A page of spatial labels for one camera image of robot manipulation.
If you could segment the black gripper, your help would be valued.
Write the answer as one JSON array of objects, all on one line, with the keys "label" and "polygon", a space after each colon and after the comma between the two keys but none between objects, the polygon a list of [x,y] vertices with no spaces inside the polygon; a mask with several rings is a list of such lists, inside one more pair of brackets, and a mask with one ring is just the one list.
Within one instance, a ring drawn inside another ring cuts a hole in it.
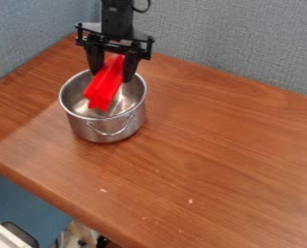
[{"label": "black gripper", "polygon": [[144,9],[135,7],[135,0],[100,0],[102,20],[78,22],[76,44],[84,47],[91,74],[104,66],[104,52],[124,54],[123,81],[128,82],[136,73],[142,59],[152,57],[154,37],[134,27],[134,14],[143,14],[151,7],[151,0]]}]

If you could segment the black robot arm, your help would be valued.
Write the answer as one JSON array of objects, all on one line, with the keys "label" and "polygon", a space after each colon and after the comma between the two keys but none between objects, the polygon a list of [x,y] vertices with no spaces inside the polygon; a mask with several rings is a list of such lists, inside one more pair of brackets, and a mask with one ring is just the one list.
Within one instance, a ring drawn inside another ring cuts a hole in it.
[{"label": "black robot arm", "polygon": [[84,48],[91,74],[102,71],[106,52],[124,56],[120,75],[128,82],[142,60],[152,58],[154,37],[134,27],[134,14],[144,14],[152,5],[138,8],[136,0],[100,0],[102,20],[75,24],[75,44]]}]

